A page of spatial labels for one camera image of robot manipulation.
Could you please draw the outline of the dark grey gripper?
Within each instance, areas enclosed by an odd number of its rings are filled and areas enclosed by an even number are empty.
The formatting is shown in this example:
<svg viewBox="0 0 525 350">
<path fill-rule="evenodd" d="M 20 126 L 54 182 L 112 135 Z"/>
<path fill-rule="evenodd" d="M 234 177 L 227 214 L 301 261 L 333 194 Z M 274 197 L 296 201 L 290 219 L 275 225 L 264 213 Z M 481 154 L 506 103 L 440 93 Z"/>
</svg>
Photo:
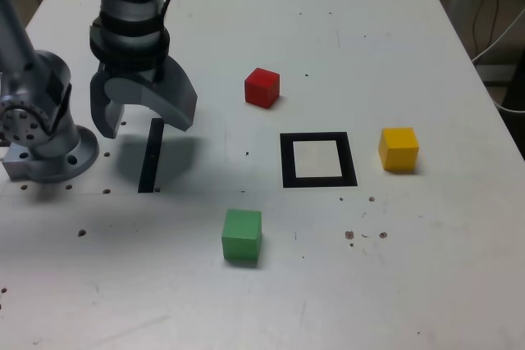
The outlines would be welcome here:
<svg viewBox="0 0 525 350">
<path fill-rule="evenodd" d="M 194 123 L 198 95 L 188 75 L 172 58 L 150 70 L 125 70 L 100 62 L 90 82 L 90 111 L 100 134 L 114 139 L 124 105 L 156 112 L 165 123 L 182 131 Z"/>
</svg>

